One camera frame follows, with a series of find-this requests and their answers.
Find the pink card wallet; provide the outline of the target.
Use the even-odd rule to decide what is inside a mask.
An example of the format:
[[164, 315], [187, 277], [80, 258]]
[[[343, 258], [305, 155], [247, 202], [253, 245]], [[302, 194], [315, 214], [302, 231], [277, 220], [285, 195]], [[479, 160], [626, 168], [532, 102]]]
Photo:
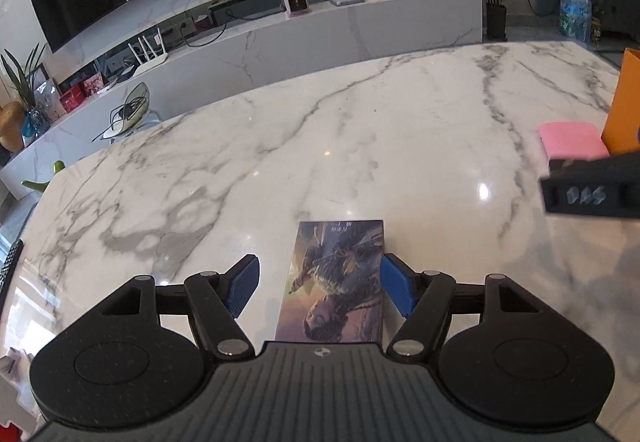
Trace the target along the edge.
[[555, 121], [538, 127], [549, 160], [595, 160], [610, 156], [599, 129], [589, 122]]

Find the illustrated card box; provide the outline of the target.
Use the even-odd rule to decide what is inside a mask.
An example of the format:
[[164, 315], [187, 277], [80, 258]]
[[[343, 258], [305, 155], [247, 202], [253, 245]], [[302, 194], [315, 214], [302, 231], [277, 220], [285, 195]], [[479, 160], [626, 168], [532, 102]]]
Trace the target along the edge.
[[281, 342], [379, 342], [383, 329], [381, 220], [304, 221], [281, 303]]

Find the orange cardboard box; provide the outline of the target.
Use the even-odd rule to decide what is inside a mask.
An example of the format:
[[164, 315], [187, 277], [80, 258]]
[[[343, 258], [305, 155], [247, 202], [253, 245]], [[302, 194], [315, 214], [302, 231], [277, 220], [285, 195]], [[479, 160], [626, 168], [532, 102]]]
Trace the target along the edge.
[[601, 139], [611, 155], [635, 152], [639, 149], [639, 127], [639, 51], [627, 48]]

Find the blue water jug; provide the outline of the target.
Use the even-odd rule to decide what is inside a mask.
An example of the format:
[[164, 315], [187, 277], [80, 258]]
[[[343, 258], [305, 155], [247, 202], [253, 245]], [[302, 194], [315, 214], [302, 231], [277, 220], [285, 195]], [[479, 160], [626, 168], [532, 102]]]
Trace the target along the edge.
[[563, 37], [588, 43], [591, 20], [591, 0], [560, 0], [559, 31]]

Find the small desk fan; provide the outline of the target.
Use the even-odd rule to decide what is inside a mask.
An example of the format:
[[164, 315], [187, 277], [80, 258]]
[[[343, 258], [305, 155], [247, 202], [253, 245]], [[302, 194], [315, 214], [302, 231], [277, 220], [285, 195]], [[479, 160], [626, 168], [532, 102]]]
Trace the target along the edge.
[[140, 82], [128, 93], [122, 104], [111, 110], [108, 126], [92, 140], [114, 144], [118, 140], [128, 138], [161, 122], [160, 114], [151, 108], [149, 87], [144, 82]]

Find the white wifi router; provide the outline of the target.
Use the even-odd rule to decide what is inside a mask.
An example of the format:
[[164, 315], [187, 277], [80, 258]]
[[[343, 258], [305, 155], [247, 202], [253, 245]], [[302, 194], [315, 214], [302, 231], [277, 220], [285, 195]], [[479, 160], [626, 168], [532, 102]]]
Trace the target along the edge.
[[136, 68], [132, 76], [140, 76], [165, 63], [168, 59], [168, 51], [160, 28], [155, 29], [152, 40], [147, 35], [140, 35], [137, 38], [137, 43], [127, 43], [129, 51], [134, 54], [134, 60], [136, 61]]

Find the plant in blue vase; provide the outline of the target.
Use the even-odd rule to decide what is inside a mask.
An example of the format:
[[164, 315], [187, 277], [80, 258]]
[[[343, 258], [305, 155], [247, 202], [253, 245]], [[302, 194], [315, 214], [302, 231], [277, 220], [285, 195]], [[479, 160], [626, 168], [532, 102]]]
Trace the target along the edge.
[[8, 49], [1, 54], [2, 67], [25, 107], [26, 117], [34, 129], [36, 139], [43, 136], [49, 130], [51, 124], [35, 97], [35, 71], [40, 65], [44, 50], [46, 50], [46, 47], [37, 43], [23, 63]]

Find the brown round vase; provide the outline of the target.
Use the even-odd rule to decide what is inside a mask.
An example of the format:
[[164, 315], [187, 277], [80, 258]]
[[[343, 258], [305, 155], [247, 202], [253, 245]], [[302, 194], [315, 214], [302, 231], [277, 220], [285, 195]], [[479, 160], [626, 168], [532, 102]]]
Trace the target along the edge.
[[11, 153], [20, 152], [23, 147], [22, 125], [25, 110], [20, 102], [12, 101], [3, 106], [0, 114], [0, 143]]

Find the white marble tv console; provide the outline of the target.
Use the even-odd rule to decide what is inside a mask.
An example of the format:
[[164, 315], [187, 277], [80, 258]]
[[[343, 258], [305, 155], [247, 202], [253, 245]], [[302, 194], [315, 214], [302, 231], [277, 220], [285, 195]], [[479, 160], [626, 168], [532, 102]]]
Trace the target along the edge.
[[48, 180], [57, 160], [70, 166], [105, 147], [98, 134], [140, 82], [151, 91], [152, 110], [167, 120], [311, 72], [482, 39], [483, 0], [374, 0], [342, 8], [323, 2], [303, 15], [242, 23], [85, 100], [2, 168], [1, 189], [21, 199], [28, 193], [23, 181]]

